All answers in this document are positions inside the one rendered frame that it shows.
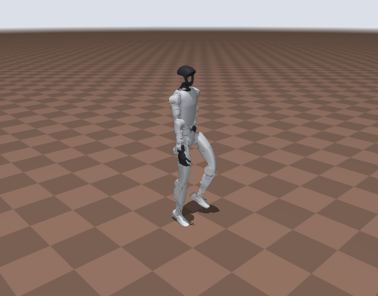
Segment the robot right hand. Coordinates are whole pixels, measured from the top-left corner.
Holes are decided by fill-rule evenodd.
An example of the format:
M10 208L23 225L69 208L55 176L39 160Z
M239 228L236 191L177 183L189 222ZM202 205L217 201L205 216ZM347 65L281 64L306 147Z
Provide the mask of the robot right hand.
M191 162L187 157L186 157L186 155L185 155L185 153L184 153L184 151L185 151L185 149L184 149L184 145L181 145L181 150L177 150L178 152L179 152L179 154L178 154L178 159L179 159L179 163L181 164L181 165L184 165L184 166L190 166L190 165L188 165L187 164L187 162L186 161L188 161L188 162Z

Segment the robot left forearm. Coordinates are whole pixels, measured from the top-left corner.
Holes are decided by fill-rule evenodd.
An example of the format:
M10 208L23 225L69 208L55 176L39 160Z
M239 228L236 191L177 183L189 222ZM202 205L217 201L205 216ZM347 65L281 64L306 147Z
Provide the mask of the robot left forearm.
M191 129L192 129L193 126L196 126L196 127L197 127L197 125L196 125L196 121L197 121L197 113L196 113L196 115L195 115L194 123L191 124L191 127L190 127Z

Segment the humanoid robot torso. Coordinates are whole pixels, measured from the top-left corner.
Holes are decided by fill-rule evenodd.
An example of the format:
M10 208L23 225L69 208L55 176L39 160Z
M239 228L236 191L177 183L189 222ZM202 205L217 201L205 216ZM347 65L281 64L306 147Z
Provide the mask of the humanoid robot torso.
M190 147L193 145L195 141L195 133L190 129L191 124L194 123L196 107L197 107L197 91L192 86L189 88L190 91L183 91L186 88L182 88L181 90L176 90L173 94L179 93L181 95L181 103L180 103L180 119L185 121L183 129L183 139L186 143L186 146Z

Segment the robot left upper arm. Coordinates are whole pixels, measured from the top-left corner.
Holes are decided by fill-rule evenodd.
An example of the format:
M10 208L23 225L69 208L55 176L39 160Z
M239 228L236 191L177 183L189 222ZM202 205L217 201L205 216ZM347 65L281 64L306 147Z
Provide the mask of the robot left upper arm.
M192 88L195 88L195 87L192 87ZM197 89L197 88L195 88L196 89L196 91L197 91L197 101L198 101L198 98L199 98L199 95L200 95L200 90L199 89ZM196 107L196 113L199 111L199 108L198 107ZM195 113L195 114L196 114Z

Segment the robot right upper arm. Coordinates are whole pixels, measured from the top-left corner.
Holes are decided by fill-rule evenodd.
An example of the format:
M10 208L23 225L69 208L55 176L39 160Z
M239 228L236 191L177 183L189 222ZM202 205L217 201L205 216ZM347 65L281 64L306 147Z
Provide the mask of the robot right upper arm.
M171 109L172 109L172 116L173 116L174 124L175 124L175 121L179 121L180 124L181 124L181 128L184 127L185 121L183 119L180 119L181 95L179 93L177 93L177 94L170 96L169 103L170 103Z

